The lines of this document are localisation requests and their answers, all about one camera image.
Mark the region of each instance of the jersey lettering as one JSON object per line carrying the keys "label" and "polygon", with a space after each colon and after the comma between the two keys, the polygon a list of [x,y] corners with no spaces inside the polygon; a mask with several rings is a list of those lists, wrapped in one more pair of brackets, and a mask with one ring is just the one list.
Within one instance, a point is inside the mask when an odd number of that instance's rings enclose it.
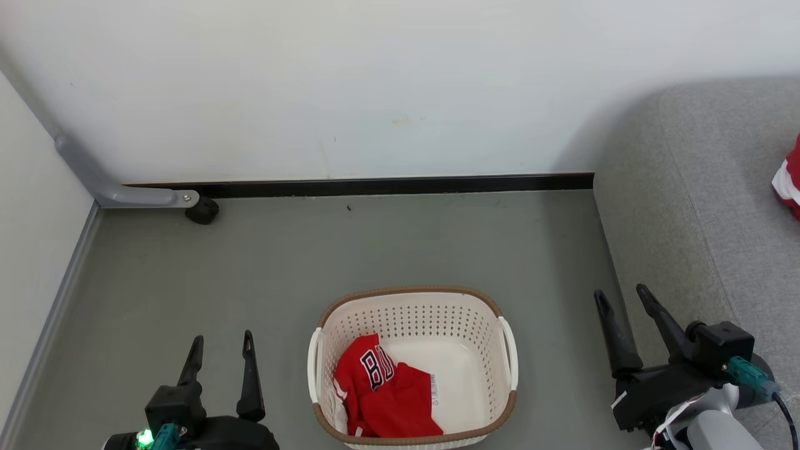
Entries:
{"label": "jersey lettering", "polygon": [[383,374],[378,358],[375,358],[375,353],[371,349],[361,357],[361,365],[366,369],[366,376],[370,379],[370,387],[374,391],[383,384]]}
{"label": "jersey lettering", "polygon": [[394,361],[383,351],[383,347],[380,345],[376,345],[375,350],[378,351],[378,359],[381,360],[383,373],[386,374],[386,381],[389,381],[394,376]]}

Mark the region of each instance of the red jersey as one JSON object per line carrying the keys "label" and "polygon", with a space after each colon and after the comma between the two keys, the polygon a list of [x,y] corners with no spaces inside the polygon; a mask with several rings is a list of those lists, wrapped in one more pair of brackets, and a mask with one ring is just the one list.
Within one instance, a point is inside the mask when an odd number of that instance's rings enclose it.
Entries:
{"label": "red jersey", "polygon": [[339,359],[334,380],[347,409],[347,434],[420,437],[443,434],[430,417],[430,374],[394,364],[378,335],[357,338]]}
{"label": "red jersey", "polygon": [[775,194],[792,210],[792,215],[800,220],[800,136],[794,150],[772,178]]}

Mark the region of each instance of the brown basket rim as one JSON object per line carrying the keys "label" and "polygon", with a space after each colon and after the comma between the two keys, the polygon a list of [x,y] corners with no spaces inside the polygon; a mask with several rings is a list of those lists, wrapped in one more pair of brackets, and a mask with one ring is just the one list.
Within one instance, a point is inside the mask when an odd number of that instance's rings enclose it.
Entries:
{"label": "brown basket rim", "polygon": [[[374,289],[372,291],[364,291],[364,292],[357,292],[355,294],[350,294],[342,297],[341,299],[337,300],[334,304],[332,304],[325,314],[322,315],[322,318],[319,321],[319,327],[325,327],[325,323],[327,322],[330,315],[339,307],[341,307],[345,303],[352,302],[354,300],[365,299],[368,297],[376,297],[381,295],[393,295],[393,294],[412,294],[412,293],[421,293],[421,292],[452,292],[456,294],[466,294],[472,295],[475,298],[480,299],[483,303],[486,303],[492,312],[497,317],[502,317],[502,313],[500,312],[500,308],[497,304],[489,298],[488,295],[477,291],[475,289],[470,289],[468,287],[458,287],[458,286],[404,286],[404,287],[384,287],[381,289]],[[486,436],[491,434],[492,432],[497,431],[505,422],[508,420],[511,412],[514,410],[514,405],[517,403],[517,391],[513,390],[510,391],[508,394],[508,402],[506,403],[506,408],[503,409],[503,412],[498,416],[497,419],[494,420],[491,424],[486,425],[485,427],[476,428],[475,430],[468,430],[465,432],[458,432],[458,433],[451,433],[445,434],[441,436],[425,436],[425,437],[406,437],[406,438],[397,438],[397,439],[387,439],[387,438],[380,438],[380,437],[356,437],[344,434],[336,430],[336,428],[332,427],[325,416],[322,414],[322,407],[319,406],[319,403],[315,403],[314,407],[314,416],[316,416],[317,421],[322,426],[325,431],[346,444],[357,444],[357,445],[375,445],[375,446],[402,446],[402,445],[428,445],[428,444],[441,444],[444,442],[454,442],[456,440],[467,440],[473,439],[480,436]]]}

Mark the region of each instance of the gray sofa cushion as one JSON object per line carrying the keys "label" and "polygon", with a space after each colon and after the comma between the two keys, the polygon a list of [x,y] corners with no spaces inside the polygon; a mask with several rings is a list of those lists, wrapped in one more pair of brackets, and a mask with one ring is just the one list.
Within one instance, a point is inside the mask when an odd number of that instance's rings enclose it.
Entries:
{"label": "gray sofa cushion", "polygon": [[[730,320],[756,338],[800,418],[800,223],[770,181],[800,133],[800,78],[679,86],[611,141],[594,193],[647,365],[666,349],[634,286],[681,325]],[[774,405],[738,413],[764,448],[790,448]]]}

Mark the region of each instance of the white plastic basket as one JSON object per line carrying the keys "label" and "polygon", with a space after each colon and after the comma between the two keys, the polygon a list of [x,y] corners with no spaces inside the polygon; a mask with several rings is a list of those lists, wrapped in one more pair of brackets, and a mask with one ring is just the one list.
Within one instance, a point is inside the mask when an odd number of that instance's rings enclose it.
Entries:
{"label": "white plastic basket", "polygon": [[[355,338],[373,333],[395,362],[433,375],[432,416],[443,436],[356,437],[333,427],[336,364]],[[325,313],[308,348],[308,389],[317,420],[357,449],[444,450],[475,444],[508,419],[517,379],[511,328],[489,297],[463,287],[396,287],[348,295]]]}

